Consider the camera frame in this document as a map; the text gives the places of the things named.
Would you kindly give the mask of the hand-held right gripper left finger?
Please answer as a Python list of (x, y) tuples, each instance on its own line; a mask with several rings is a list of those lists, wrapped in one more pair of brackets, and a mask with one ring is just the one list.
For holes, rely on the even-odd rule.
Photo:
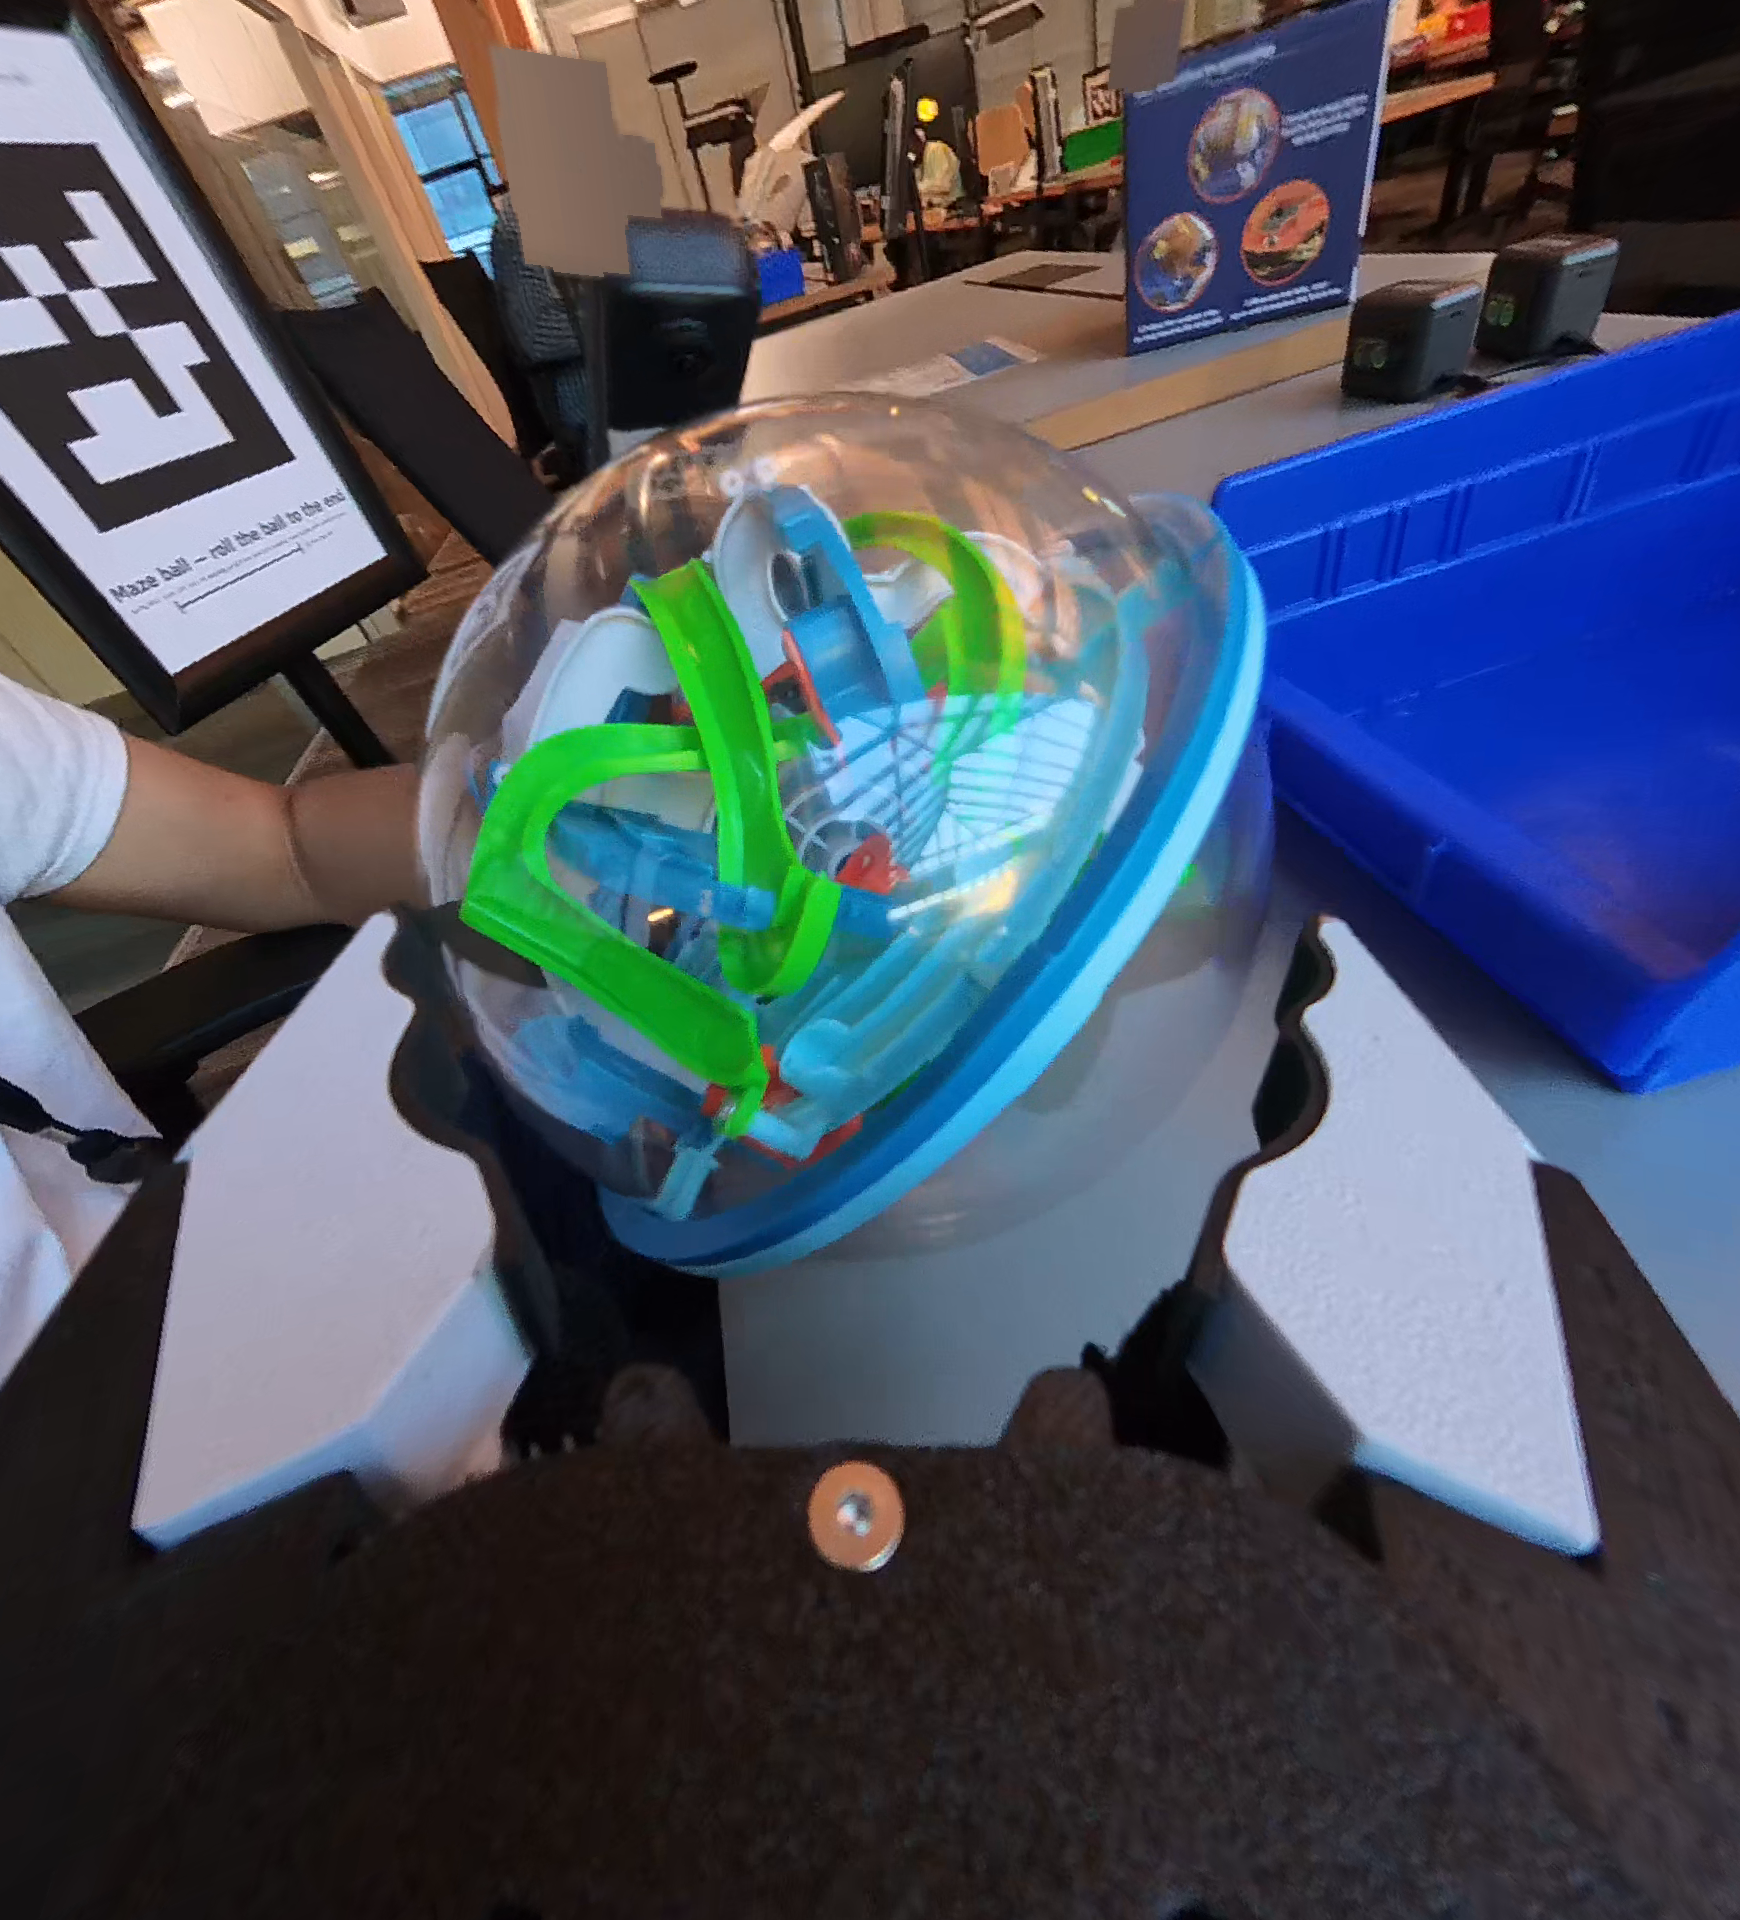
[(402, 1513), (517, 1460), (558, 1282), (485, 1094), (436, 923), (367, 918), (181, 1151), (147, 1544), (326, 1474)]

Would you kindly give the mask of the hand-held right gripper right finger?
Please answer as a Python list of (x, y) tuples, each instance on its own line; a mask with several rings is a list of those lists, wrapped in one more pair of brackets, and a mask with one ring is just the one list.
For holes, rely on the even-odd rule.
[(1086, 1352), (1118, 1437), (1299, 1505), (1374, 1474), (1594, 1555), (1537, 1156), (1337, 917), (1296, 934), (1250, 1124), (1181, 1279)]

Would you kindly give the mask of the clear maze ball toy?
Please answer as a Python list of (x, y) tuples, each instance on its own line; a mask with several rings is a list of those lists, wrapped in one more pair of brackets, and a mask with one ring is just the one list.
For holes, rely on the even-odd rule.
[(1208, 504), (892, 390), (562, 493), (457, 623), (419, 846), (498, 1089), (634, 1253), (866, 1226), (1267, 859), (1258, 575)]

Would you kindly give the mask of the person's left hand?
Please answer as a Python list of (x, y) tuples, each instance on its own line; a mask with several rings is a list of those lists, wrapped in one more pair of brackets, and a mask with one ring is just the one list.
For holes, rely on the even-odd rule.
[(392, 907), (423, 907), (417, 798), (412, 765), (286, 784), (281, 816), (294, 901), (285, 923), (355, 927)]

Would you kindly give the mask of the white winged model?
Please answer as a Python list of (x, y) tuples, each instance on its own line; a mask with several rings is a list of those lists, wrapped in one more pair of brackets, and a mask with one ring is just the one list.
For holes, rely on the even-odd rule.
[(805, 220), (805, 165), (812, 159), (811, 133), (842, 97), (842, 89), (826, 91), (816, 102), (786, 121), (745, 161), (734, 218), (756, 253), (786, 250)]

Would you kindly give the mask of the dark leaning panel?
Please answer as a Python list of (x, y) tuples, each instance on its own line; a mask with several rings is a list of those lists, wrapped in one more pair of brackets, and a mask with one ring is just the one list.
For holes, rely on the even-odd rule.
[(505, 563), (531, 541), (548, 510), (543, 482), (379, 289), (272, 316), (336, 413), (481, 561)]

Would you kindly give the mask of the printed paper leaflet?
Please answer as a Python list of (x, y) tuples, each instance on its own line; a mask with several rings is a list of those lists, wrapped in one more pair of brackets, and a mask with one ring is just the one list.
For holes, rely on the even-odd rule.
[(960, 349), (930, 354), (901, 368), (901, 389), (912, 396), (960, 390), (976, 380), (1038, 364), (1038, 354), (1015, 341), (983, 336)]

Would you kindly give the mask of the black flat mat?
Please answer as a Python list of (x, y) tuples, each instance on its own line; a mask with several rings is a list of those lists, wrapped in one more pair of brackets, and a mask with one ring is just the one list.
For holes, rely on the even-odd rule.
[(1074, 300), (1126, 300), (1123, 256), (1051, 256), (976, 276), (970, 285), (989, 293), (1053, 295)]

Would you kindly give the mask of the black sign stand leg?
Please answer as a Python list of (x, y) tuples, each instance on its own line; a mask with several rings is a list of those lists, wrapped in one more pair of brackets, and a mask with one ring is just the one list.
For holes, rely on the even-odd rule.
[(289, 659), (280, 673), (281, 686), (306, 708), (329, 743), (355, 767), (379, 770), (398, 765), (370, 723), (349, 700), (332, 669), (316, 654)]

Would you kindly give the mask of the framed checkered marker sign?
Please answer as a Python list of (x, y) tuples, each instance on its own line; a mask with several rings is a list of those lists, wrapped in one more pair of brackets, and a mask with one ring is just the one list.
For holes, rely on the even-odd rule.
[(0, 5), (0, 551), (171, 735), (425, 575), (89, 5)]

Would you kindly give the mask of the blue instruction card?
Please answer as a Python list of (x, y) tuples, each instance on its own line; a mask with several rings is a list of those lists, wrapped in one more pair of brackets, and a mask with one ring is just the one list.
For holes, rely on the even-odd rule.
[(1139, 5), (1123, 91), (1123, 338), (1156, 354), (1346, 311), (1391, 69), (1391, 8), (1299, 5), (1161, 60)]

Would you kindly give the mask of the blue plastic bin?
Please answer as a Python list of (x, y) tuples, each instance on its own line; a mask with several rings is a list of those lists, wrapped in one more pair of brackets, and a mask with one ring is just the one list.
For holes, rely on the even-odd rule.
[(1214, 510), (1282, 804), (1618, 1089), (1740, 1067), (1740, 311)]

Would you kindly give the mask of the small black charger box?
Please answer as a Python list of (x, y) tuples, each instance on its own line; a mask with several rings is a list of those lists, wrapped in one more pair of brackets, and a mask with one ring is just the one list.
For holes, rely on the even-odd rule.
[(1477, 355), (1537, 364), (1591, 352), (1618, 258), (1621, 240), (1601, 231), (1546, 231), (1502, 247), (1482, 293)]
[(1414, 402), (1452, 390), (1468, 371), (1484, 285), (1406, 277), (1360, 293), (1346, 316), (1338, 390), (1374, 402)]

